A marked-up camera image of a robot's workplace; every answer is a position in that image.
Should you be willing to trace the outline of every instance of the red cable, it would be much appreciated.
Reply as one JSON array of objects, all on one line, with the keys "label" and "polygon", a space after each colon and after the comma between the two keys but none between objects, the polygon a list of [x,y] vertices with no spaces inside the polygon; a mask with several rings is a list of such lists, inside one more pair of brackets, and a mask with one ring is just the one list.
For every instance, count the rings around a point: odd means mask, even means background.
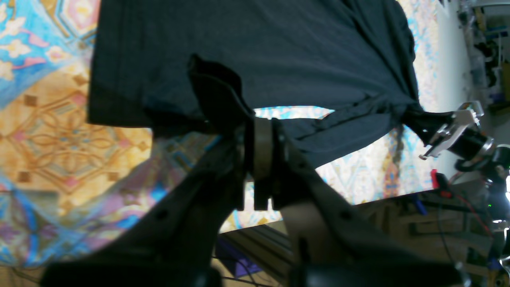
[{"label": "red cable", "polygon": [[475,215],[475,218],[476,220],[478,220],[479,224],[484,228],[485,232],[487,232],[487,234],[490,236],[490,237],[493,237],[492,233],[491,233],[491,230],[487,227],[487,225],[483,222],[483,220],[480,218],[480,215],[478,215],[478,213],[476,213],[475,209],[473,208],[473,206],[471,206],[471,203],[469,203],[469,201],[465,198],[463,198],[462,196],[458,195],[458,194],[455,194],[455,196],[460,199],[462,202],[464,202],[469,210],[471,211],[471,213],[473,215]]}]

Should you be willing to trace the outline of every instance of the dark gray t-shirt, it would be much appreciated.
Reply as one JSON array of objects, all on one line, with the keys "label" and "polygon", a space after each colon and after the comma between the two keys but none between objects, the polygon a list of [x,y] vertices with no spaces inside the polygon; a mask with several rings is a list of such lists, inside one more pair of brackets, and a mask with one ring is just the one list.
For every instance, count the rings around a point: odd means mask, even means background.
[{"label": "dark gray t-shirt", "polygon": [[370,144],[409,106],[420,108],[413,36],[394,0],[108,0],[89,121],[151,126],[144,109],[203,117],[187,78],[193,53],[237,72],[251,108],[336,110],[284,121],[314,165]]}]

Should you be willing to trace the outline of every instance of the colorful patterned rug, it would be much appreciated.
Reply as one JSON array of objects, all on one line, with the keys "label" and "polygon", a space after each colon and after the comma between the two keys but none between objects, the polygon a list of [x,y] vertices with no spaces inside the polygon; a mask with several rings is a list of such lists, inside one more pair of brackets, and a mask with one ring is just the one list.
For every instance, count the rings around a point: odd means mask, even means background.
[{"label": "colorful patterned rug", "polygon": [[[425,109],[437,104],[435,1],[400,1],[416,39]],[[216,138],[191,133],[152,147],[147,129],[85,122],[99,0],[0,1],[0,264],[39,266],[87,254],[133,226],[192,169]],[[277,107],[261,117],[313,117]],[[428,189],[432,161],[408,129],[318,168],[353,204]],[[235,211],[222,232],[281,219]]]}]

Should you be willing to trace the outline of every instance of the patterned carpet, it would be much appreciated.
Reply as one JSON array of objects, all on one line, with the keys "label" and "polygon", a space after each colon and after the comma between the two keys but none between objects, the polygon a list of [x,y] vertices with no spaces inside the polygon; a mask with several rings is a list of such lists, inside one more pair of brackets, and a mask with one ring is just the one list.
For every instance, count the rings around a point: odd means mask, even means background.
[{"label": "patterned carpet", "polygon": [[[415,35],[420,101],[435,111],[435,1],[402,0]],[[216,138],[191,133],[152,147],[147,129],[85,122],[99,0],[0,1],[0,264],[38,266],[118,237],[178,185]],[[316,107],[277,107],[261,117],[313,117]],[[409,130],[318,168],[352,203],[428,189],[432,161]],[[235,211],[221,231],[281,219]]]}]

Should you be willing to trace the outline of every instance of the purple object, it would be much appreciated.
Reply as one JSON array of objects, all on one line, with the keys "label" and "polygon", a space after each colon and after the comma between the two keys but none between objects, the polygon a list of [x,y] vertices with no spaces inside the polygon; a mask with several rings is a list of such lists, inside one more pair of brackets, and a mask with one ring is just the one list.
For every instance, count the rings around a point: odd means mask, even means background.
[{"label": "purple object", "polygon": [[262,269],[248,259],[246,255],[220,237],[216,242],[215,254],[218,260],[220,260],[235,278],[248,275],[244,266],[246,266],[248,271],[252,274],[262,271]]}]

